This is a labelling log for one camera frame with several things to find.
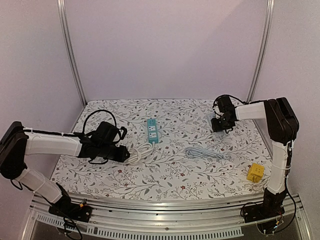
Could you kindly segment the grey-blue power strip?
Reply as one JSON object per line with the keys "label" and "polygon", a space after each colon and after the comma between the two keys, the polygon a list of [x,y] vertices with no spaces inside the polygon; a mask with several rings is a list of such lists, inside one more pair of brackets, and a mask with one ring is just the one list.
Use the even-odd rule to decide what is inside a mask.
{"label": "grey-blue power strip", "polygon": [[218,132],[214,132],[213,131],[213,124],[212,124],[212,119],[215,118],[216,115],[214,113],[209,113],[206,115],[206,119],[208,121],[209,124],[209,129],[210,132],[212,133],[212,135],[214,135],[215,137],[223,137],[224,133],[222,131],[218,131]]}

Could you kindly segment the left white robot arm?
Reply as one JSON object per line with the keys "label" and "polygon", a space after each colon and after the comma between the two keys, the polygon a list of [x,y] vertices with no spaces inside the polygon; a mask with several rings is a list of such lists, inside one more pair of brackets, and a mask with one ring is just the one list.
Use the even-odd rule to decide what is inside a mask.
{"label": "left white robot arm", "polygon": [[74,213],[74,205],[68,194],[38,171],[29,169],[25,157],[29,155],[66,155],[80,159],[102,158],[105,161],[125,162],[130,153],[120,145],[127,134],[125,127],[117,128],[101,122],[89,133],[46,132],[26,128],[15,121],[0,141],[0,174],[15,180],[33,192],[43,196],[63,216]]}

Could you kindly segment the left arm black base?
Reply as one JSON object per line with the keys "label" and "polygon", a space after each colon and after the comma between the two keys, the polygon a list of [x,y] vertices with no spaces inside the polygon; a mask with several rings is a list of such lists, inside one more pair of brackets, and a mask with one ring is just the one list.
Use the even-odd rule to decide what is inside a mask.
{"label": "left arm black base", "polygon": [[73,203],[69,196],[62,196],[56,203],[51,203],[48,212],[52,215],[88,223],[93,208],[87,205],[87,199]]}

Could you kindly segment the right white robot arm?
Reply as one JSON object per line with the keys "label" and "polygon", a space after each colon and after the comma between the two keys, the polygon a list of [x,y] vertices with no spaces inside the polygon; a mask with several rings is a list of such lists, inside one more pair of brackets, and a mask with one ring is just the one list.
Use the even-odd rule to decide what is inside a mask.
{"label": "right white robot arm", "polygon": [[286,179],[291,169],[294,142],[299,130],[298,119],[285,97],[241,101],[234,105],[231,95],[223,94],[213,102],[215,117],[211,119],[214,132],[230,132],[236,122],[244,120],[265,120],[272,142],[272,167],[267,192],[278,195],[286,190]]}

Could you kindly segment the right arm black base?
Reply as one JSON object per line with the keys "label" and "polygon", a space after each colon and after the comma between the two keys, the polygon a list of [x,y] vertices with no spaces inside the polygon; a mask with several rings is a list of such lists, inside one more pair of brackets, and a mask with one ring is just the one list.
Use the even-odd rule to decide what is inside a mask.
{"label": "right arm black base", "polygon": [[278,227],[284,223],[283,214],[285,210],[283,200],[283,197],[264,196],[262,203],[245,203],[240,210],[240,215],[243,217],[245,223],[273,218],[272,220],[258,223],[256,226],[264,235],[274,234]]}

